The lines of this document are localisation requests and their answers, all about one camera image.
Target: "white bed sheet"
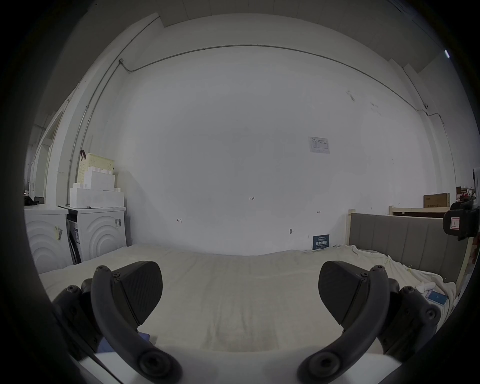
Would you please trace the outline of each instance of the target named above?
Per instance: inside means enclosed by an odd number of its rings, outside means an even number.
[[[323,305],[318,276],[324,262],[341,260],[369,270],[385,266],[400,287],[435,281],[449,297],[441,325],[455,297],[455,285],[438,275],[410,270],[389,257],[336,246],[318,251],[285,251],[260,256],[228,256],[133,245],[87,262],[46,272],[40,279],[53,300],[70,284],[80,286],[98,265],[117,269],[139,260],[155,261],[163,294],[139,330],[159,346],[247,352],[326,346],[342,328]],[[379,343],[370,352],[381,353]]]

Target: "handwritten mark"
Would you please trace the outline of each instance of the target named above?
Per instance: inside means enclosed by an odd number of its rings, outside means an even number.
[[[350,93],[350,91],[347,91],[347,94],[350,96],[350,98],[352,99],[352,101],[355,101],[354,97],[352,96],[352,94]]]

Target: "barcode label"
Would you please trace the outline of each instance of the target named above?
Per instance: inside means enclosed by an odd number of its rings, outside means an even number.
[[[55,226],[55,232],[56,232],[56,238],[58,241],[61,240],[61,234],[63,233],[63,230],[60,229],[60,227]]]

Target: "gray headboard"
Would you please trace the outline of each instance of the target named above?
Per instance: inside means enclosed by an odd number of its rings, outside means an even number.
[[[444,282],[459,283],[471,241],[458,241],[442,228],[442,219],[366,215],[349,212],[348,245],[390,256],[411,268],[434,272]]]

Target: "washing machine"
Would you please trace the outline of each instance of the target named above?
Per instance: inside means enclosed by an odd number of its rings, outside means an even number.
[[[45,204],[24,207],[25,227],[38,273],[73,264],[68,243],[68,210]]]
[[[76,263],[125,247],[125,207],[71,208],[67,221]]]

